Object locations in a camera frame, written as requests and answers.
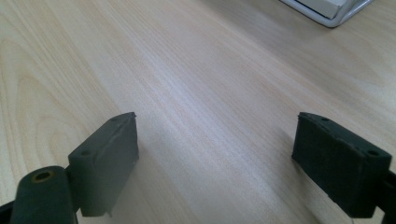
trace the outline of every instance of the white object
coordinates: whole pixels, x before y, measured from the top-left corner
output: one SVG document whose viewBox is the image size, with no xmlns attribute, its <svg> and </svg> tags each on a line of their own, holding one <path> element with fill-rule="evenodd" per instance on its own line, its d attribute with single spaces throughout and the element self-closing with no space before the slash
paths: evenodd
<svg viewBox="0 0 396 224">
<path fill-rule="evenodd" d="M 374 0 L 280 0 L 327 27 L 336 27 Z"/>
</svg>

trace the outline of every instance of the wooden table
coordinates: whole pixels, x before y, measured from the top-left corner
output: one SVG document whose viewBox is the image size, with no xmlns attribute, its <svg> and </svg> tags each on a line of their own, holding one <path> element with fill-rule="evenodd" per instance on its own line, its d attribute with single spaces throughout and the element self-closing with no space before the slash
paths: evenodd
<svg viewBox="0 0 396 224">
<path fill-rule="evenodd" d="M 351 223 L 290 158 L 297 115 L 396 155 L 395 10 L 327 29 L 276 0 L 2 0 L 0 203 L 134 111 L 115 216 L 81 224 Z"/>
</svg>

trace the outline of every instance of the screw hole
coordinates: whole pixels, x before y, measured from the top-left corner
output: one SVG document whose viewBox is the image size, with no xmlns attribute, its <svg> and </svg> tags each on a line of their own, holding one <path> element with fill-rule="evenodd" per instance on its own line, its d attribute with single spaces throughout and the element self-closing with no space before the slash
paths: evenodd
<svg viewBox="0 0 396 224">
<path fill-rule="evenodd" d="M 89 155 L 91 155 L 91 152 L 89 150 L 84 150 L 84 151 L 81 152 L 81 155 L 82 156 L 89 156 Z"/>
<path fill-rule="evenodd" d="M 378 152 L 376 152 L 376 151 L 369 150 L 368 153 L 371 156 L 378 156 Z"/>
<path fill-rule="evenodd" d="M 41 172 L 41 173 L 33 176 L 32 182 L 42 183 L 42 182 L 47 181 L 50 178 L 52 178 L 53 175 L 54 175 L 54 173 L 52 171 L 44 171 L 44 172 Z"/>
</svg>

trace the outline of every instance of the wood grain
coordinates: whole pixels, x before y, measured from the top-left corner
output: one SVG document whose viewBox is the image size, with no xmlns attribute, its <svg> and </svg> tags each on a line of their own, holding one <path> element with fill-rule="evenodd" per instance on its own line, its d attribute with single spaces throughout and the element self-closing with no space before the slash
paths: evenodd
<svg viewBox="0 0 396 224">
<path fill-rule="evenodd" d="M 290 158 L 297 115 L 396 155 L 395 9 L 327 29 L 276 0 L 2 0 L 0 203 L 134 111 L 115 216 L 80 223 L 350 223 Z"/>
</svg>

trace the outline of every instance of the black plastic part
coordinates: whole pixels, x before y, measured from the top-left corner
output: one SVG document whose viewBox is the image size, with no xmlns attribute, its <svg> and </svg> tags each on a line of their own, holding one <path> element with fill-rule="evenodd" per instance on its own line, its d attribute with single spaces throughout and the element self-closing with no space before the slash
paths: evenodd
<svg viewBox="0 0 396 224">
<path fill-rule="evenodd" d="M 21 180 L 10 223 L 78 223 L 64 168 L 45 167 Z"/>
<path fill-rule="evenodd" d="M 75 211 L 110 213 L 139 158 L 135 114 L 108 120 L 69 155 L 67 173 Z"/>
<path fill-rule="evenodd" d="M 292 157 L 350 217 L 372 217 L 391 156 L 339 124 L 300 113 Z"/>
<path fill-rule="evenodd" d="M 385 212 L 383 224 L 396 224 L 396 174 L 392 172 L 379 188 L 378 207 Z"/>
<path fill-rule="evenodd" d="M 12 209 L 14 202 L 3 204 L 0 207 L 0 224 L 8 224 L 11 220 Z"/>
</svg>

